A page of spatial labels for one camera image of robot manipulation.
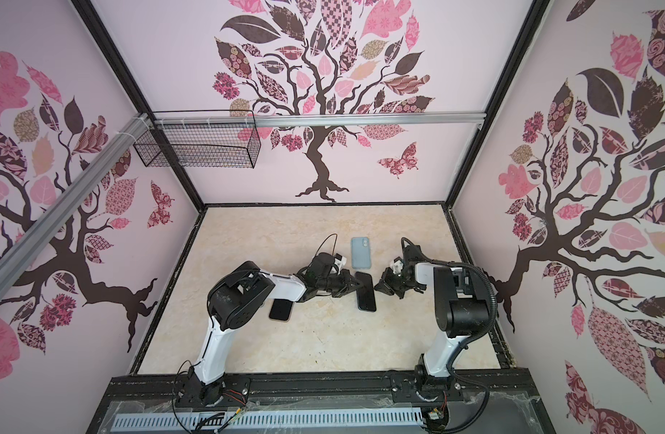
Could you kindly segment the black smartphone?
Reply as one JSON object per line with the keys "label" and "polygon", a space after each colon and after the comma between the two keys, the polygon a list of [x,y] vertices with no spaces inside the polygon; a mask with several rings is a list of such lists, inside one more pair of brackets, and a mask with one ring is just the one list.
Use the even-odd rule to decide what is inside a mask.
{"label": "black smartphone", "polygon": [[377,304],[372,276],[358,271],[355,273],[355,278],[361,283],[361,287],[356,291],[358,309],[364,312],[376,312]]}

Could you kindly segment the light blue phone case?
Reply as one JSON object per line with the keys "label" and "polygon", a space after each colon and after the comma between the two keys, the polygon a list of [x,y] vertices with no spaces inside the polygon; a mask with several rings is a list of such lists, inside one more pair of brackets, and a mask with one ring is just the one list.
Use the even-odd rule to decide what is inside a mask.
{"label": "light blue phone case", "polygon": [[372,268],[372,250],[368,237],[353,237],[351,240],[352,267],[358,271]]}

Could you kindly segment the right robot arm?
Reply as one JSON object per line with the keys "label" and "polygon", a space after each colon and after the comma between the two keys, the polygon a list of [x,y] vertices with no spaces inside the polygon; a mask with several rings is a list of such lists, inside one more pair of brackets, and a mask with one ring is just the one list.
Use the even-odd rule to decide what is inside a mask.
{"label": "right robot arm", "polygon": [[434,260],[408,238],[402,238],[402,255],[390,262],[373,289],[404,298],[408,291],[434,298],[438,332],[416,365],[423,384],[455,378],[455,362],[471,343],[490,334],[496,324],[498,302],[486,274],[470,263]]}

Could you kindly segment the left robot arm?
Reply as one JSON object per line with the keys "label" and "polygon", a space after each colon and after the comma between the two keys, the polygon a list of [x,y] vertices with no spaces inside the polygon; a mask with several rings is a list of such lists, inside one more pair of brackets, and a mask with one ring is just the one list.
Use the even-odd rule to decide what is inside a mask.
{"label": "left robot arm", "polygon": [[244,327],[268,299],[305,303],[318,296],[341,298],[364,288],[343,267],[345,257],[321,252],[295,274],[260,269],[250,260],[223,277],[207,296],[208,328],[194,366],[198,380],[209,386],[224,376],[236,330]]}

